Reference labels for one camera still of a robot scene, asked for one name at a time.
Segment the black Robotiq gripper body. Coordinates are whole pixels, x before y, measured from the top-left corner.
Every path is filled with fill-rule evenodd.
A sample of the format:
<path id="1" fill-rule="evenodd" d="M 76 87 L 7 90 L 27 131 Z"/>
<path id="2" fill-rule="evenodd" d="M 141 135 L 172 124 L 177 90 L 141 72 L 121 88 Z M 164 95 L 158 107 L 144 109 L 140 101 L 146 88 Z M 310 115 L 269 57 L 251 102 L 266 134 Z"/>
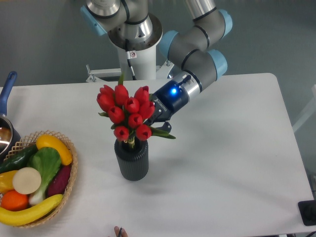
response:
<path id="1" fill-rule="evenodd" d="M 152 95 L 151 100 L 154 103 L 155 111 L 145 124 L 152 125 L 156 122 L 170 120 L 198 94 L 199 80 L 191 73 L 181 72 Z"/>

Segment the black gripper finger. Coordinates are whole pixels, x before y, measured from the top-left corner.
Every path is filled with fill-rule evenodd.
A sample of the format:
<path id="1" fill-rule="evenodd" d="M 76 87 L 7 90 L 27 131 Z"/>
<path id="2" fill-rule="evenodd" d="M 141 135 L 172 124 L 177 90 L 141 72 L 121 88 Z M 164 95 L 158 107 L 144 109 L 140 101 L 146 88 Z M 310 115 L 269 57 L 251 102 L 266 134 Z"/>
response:
<path id="1" fill-rule="evenodd" d="M 171 129 L 172 129 L 172 126 L 168 121 L 165 121 L 161 127 L 158 127 L 158 130 L 160 131 L 160 134 L 162 135 L 170 134 Z"/>

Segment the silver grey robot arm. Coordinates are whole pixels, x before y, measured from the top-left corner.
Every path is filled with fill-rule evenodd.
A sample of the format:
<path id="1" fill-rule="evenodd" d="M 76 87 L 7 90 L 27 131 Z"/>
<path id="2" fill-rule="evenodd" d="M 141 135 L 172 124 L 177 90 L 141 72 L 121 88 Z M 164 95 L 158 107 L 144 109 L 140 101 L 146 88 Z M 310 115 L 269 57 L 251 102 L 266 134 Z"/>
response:
<path id="1" fill-rule="evenodd" d="M 152 134 L 168 137 L 170 118 L 227 71 L 223 54 L 211 46 L 226 36 L 233 23 L 212 0 L 188 0 L 193 27 L 184 34 L 164 32 L 148 11 L 146 0 L 88 0 L 80 12 L 97 35 L 108 35 L 117 48 L 126 80 L 155 79 L 156 51 L 181 72 L 152 97 L 155 111 L 146 125 L 162 122 Z"/>

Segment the bare human hand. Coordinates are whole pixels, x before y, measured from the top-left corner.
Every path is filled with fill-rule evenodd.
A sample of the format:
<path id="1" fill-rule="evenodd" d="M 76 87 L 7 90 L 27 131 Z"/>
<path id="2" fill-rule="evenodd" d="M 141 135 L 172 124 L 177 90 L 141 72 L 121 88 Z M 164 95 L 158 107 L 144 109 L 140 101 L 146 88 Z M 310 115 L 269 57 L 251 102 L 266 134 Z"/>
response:
<path id="1" fill-rule="evenodd" d="M 119 233 L 120 228 L 121 227 L 118 227 L 118 226 L 114 227 L 114 231 L 115 231 L 116 237 L 118 237 L 118 233 Z M 124 228 L 122 228 L 122 235 L 121 235 L 121 237 L 128 237 L 128 234 L 127 234 L 127 232 L 126 232 L 126 230 Z"/>

